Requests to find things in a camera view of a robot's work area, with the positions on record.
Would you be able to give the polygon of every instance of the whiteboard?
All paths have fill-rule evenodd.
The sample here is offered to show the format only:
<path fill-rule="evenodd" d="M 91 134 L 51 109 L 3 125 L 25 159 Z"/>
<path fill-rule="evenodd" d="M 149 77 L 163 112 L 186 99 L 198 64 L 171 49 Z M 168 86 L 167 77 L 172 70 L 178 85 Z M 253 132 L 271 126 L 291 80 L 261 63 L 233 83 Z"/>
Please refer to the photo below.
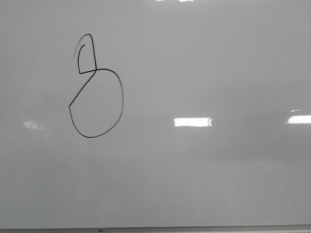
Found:
<path fill-rule="evenodd" d="M 0 228 L 309 223 L 310 25 L 303 0 L 2 0 Z"/>

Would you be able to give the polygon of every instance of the hand-drawn figure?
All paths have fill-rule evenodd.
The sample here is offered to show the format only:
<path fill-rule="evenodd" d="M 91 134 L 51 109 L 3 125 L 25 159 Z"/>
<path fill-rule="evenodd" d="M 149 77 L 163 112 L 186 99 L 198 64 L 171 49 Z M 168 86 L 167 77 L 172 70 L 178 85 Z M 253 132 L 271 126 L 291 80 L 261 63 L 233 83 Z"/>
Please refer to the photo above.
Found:
<path fill-rule="evenodd" d="M 94 66 L 95 68 L 92 69 L 92 70 L 88 70 L 88 71 L 84 71 L 84 72 L 81 72 L 80 70 L 80 53 L 81 53 L 81 50 L 83 49 L 83 47 L 85 46 L 85 44 L 81 45 L 80 48 L 79 48 L 79 51 L 78 51 L 78 69 L 79 69 L 79 74 L 86 74 L 86 73 L 92 73 L 92 75 L 90 76 L 90 78 L 86 81 L 86 83 L 82 86 L 82 88 L 79 90 L 79 92 L 76 94 L 76 96 L 73 98 L 73 100 L 71 101 L 71 103 L 69 104 L 69 112 L 70 112 L 70 116 L 71 116 L 71 120 L 72 120 L 72 123 L 75 127 L 75 129 L 78 131 L 78 133 L 80 135 L 82 135 L 83 137 L 87 137 L 87 138 L 95 138 L 95 137 L 99 137 L 99 136 L 102 136 L 104 134 L 106 134 L 107 132 L 109 132 L 110 130 L 112 130 L 116 125 L 117 123 L 120 121 L 120 118 L 122 116 L 122 113 L 123 113 L 123 87 L 122 87 L 122 82 L 119 78 L 119 76 L 117 75 L 116 72 L 114 72 L 113 70 L 110 70 L 110 69 L 107 69 L 107 68 L 97 68 L 97 62 L 96 62 L 96 56 L 95 56 L 95 48 L 94 48 L 94 41 L 93 41 L 93 37 L 91 34 L 85 34 L 84 36 L 81 37 L 81 39 L 79 40 L 78 44 L 77 44 L 77 47 L 75 49 L 75 52 L 74 52 L 74 56 L 77 52 L 77 49 L 82 41 L 83 38 L 85 38 L 86 36 L 89 36 L 89 38 L 91 39 L 91 43 L 92 43 L 92 49 L 93 49 L 93 59 L 94 59 Z M 73 117 L 72 117 L 72 112 L 71 112 L 71 106 L 72 104 L 75 102 L 75 100 L 77 99 L 77 97 L 79 96 L 79 94 L 83 91 L 83 89 L 85 88 L 85 86 L 92 80 L 92 78 L 96 75 L 96 73 L 98 71 L 101 71 L 101 70 L 107 70 L 109 72 L 112 72 L 119 80 L 119 83 L 120 83 L 120 86 L 121 86 L 121 94 L 122 94 L 122 106 L 121 106 L 121 113 L 118 117 L 118 119 L 116 120 L 116 122 L 108 129 L 106 130 L 105 132 L 103 133 L 100 133 L 98 135 L 92 135 L 92 136 L 89 136 L 89 135 L 85 135 L 83 134 L 76 126 L 76 124 L 74 123 L 74 120 L 73 120 Z"/>

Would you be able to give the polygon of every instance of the whiteboard frame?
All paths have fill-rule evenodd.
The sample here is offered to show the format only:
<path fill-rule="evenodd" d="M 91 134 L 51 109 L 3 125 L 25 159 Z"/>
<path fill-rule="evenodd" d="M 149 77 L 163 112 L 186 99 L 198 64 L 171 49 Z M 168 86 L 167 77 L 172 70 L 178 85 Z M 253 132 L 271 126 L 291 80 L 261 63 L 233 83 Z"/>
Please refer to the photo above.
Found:
<path fill-rule="evenodd" d="M 212 227 L 121 227 L 121 228 L 49 228 L 0 229 L 2 233 L 311 233 L 311 224 L 266 226 L 212 226 Z"/>

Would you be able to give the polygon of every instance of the curved line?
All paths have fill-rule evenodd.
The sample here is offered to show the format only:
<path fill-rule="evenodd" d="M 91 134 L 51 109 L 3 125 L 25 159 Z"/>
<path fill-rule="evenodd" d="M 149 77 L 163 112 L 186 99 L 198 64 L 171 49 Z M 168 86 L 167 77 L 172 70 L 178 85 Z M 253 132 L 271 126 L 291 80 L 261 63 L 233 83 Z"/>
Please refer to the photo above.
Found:
<path fill-rule="evenodd" d="M 92 49 L 93 49 L 94 65 L 95 65 L 95 69 L 97 69 L 97 62 L 96 62 L 96 56 L 95 56 L 94 40 L 93 40 L 93 37 L 92 37 L 91 34 L 85 34 L 84 36 L 82 36 L 82 37 L 80 38 L 80 40 L 79 40 L 79 42 L 78 42 L 78 44 L 77 44 L 77 46 L 76 46 L 76 49 L 75 49 L 75 51 L 74 51 L 74 55 L 73 55 L 73 56 L 76 55 L 76 51 L 77 51 L 77 49 L 78 49 L 78 47 L 79 47 L 80 42 L 81 42 L 82 39 L 83 39 L 84 37 L 86 37 L 86 36 L 89 36 L 90 39 L 91 39 L 91 42 L 92 42 Z"/>
<path fill-rule="evenodd" d="M 93 69 L 93 70 L 88 70 L 88 71 L 84 71 L 84 72 L 81 72 L 81 70 L 80 70 L 80 62 L 79 62 L 79 61 L 80 61 L 80 53 L 81 53 L 82 48 L 85 46 L 85 44 L 83 44 L 83 45 L 80 47 L 79 52 L 78 52 L 78 69 L 79 69 L 79 74 L 86 74 L 86 73 L 90 73 L 90 72 L 94 72 L 94 73 L 93 73 L 93 74 L 91 75 L 91 77 L 86 81 L 86 83 L 81 87 L 81 89 L 79 90 L 79 92 L 76 94 L 76 96 L 73 98 L 73 100 L 72 100 L 71 103 L 69 104 L 69 112 L 70 112 L 70 117 L 71 117 L 71 121 L 72 121 L 72 123 L 73 123 L 73 126 L 74 126 L 75 129 L 78 131 L 78 133 L 79 133 L 81 136 L 83 136 L 83 137 L 95 138 L 95 137 L 99 137 L 99 136 L 102 136 L 102 135 L 108 133 L 108 132 L 109 132 L 110 130 L 112 130 L 112 129 L 117 125 L 117 123 L 120 121 L 121 116 L 122 116 L 122 114 L 123 114 L 124 94 L 123 94 L 123 86 L 122 86 L 121 79 L 120 79 L 120 77 L 118 76 L 118 74 L 117 74 L 116 72 L 114 72 L 114 71 L 111 70 L 111 69 L 106 69 L 106 68 L 97 69 L 97 62 L 96 62 L 96 56 L 95 56 L 94 41 L 93 41 L 93 37 L 92 37 L 91 34 L 85 34 L 84 36 L 81 37 L 81 39 L 79 40 L 79 42 L 78 42 L 78 44 L 77 44 L 77 46 L 76 46 L 76 49 L 75 49 L 75 51 L 74 51 L 74 56 L 75 56 L 75 54 L 76 54 L 76 51 L 77 51 L 77 49 L 78 49 L 78 46 L 79 46 L 80 42 L 81 42 L 82 39 L 83 39 L 85 36 L 87 36 L 87 35 L 91 38 L 91 42 L 92 42 L 93 58 L 94 58 L 94 66 L 95 66 L 95 69 Z M 73 117 L 72 117 L 72 112 L 71 112 L 71 105 L 74 103 L 74 101 L 77 99 L 77 97 L 79 96 L 79 94 L 82 92 L 82 90 L 83 90 L 83 89 L 85 88 L 85 86 L 88 84 L 88 82 L 94 77 L 94 75 L 96 74 L 96 72 L 97 72 L 98 70 L 107 70 L 107 71 L 110 71 L 110 72 L 114 73 L 114 74 L 117 76 L 117 78 L 118 78 L 118 80 L 119 80 L 119 83 L 120 83 L 120 86 L 121 86 L 122 108 L 121 108 L 121 113 L 120 113 L 120 115 L 119 115 L 118 120 L 117 120 L 116 123 L 115 123 L 113 126 L 111 126 L 107 131 L 105 131 L 104 133 L 101 133 L 101 134 L 99 134 L 99 135 L 96 135 L 96 136 L 86 136 L 86 135 L 84 135 L 83 133 L 81 133 L 81 132 L 78 130 L 78 128 L 76 127 L 76 125 L 75 125 L 75 123 L 74 123 L 74 120 L 73 120 Z"/>

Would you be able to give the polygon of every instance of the white board surface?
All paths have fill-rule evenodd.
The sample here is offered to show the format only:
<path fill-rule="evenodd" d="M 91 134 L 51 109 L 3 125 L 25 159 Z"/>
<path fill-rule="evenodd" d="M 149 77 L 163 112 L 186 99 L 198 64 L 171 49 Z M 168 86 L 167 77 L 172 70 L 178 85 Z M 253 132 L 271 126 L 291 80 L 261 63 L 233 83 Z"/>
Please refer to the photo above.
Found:
<path fill-rule="evenodd" d="M 310 223 L 310 25 L 303 0 L 0 1 L 0 228 Z M 122 89 L 94 71 L 77 128 L 124 104 L 96 138 L 69 112 L 87 33 Z"/>

